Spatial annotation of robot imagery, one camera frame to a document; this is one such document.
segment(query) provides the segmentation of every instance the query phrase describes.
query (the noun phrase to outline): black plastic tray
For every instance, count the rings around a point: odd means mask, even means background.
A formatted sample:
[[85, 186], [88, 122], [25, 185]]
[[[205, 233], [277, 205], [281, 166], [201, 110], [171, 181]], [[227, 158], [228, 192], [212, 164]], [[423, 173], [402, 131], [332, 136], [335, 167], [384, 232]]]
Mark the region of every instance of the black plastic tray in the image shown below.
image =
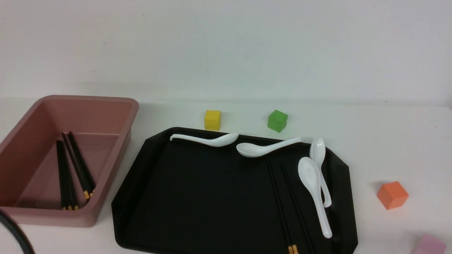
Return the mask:
[[351, 254], [358, 237], [348, 166], [327, 149], [322, 172], [333, 205], [333, 238], [320, 230], [314, 202], [297, 164], [310, 144], [297, 143], [259, 158], [235, 146], [279, 140], [240, 135], [209, 147], [172, 134], [217, 138], [224, 133], [174, 127], [148, 138], [112, 202], [117, 243], [163, 254]]

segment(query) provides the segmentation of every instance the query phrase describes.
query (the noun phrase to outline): green cube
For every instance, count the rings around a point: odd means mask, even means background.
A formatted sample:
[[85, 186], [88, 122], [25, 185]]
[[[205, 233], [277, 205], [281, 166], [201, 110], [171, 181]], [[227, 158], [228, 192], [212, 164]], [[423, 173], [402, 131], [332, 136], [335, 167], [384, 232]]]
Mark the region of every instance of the green cube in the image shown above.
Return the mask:
[[268, 127], [274, 131], [281, 132], [287, 125], [287, 114], [275, 110], [268, 116]]

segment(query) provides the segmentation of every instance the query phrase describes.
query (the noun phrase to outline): wooden block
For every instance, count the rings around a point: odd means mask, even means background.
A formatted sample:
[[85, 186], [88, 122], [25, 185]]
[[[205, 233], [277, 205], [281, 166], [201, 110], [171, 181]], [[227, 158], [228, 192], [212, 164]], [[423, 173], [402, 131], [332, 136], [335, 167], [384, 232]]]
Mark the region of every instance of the wooden block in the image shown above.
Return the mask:
[[377, 194], [378, 199], [387, 210], [403, 206], [408, 199], [408, 193], [399, 182], [386, 183]]
[[204, 117], [204, 128], [210, 131], [219, 131], [221, 125], [221, 112], [218, 110], [207, 110]]
[[445, 243], [429, 234], [424, 234], [413, 254], [444, 254], [445, 251]]
[[281, 132], [287, 125], [287, 114], [284, 114], [281, 111], [275, 110], [268, 116], [268, 124], [267, 127]]

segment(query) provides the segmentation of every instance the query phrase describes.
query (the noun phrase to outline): orange cube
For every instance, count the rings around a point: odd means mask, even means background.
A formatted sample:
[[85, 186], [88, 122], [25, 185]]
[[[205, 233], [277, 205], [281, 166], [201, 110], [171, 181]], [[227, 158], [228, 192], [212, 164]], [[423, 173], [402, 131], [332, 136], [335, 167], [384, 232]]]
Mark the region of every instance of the orange cube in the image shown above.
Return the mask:
[[403, 206], [408, 199], [408, 192], [399, 182], [386, 183], [381, 186], [377, 194], [386, 210]]

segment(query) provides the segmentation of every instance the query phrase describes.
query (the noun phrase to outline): yellow cube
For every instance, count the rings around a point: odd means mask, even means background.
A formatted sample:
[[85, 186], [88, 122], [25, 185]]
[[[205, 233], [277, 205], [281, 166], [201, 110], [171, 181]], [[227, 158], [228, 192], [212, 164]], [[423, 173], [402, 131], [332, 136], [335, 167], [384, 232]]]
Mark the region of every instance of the yellow cube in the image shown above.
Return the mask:
[[204, 117], [204, 128], [210, 131], [219, 131], [221, 124], [221, 112], [219, 110], [207, 110]]

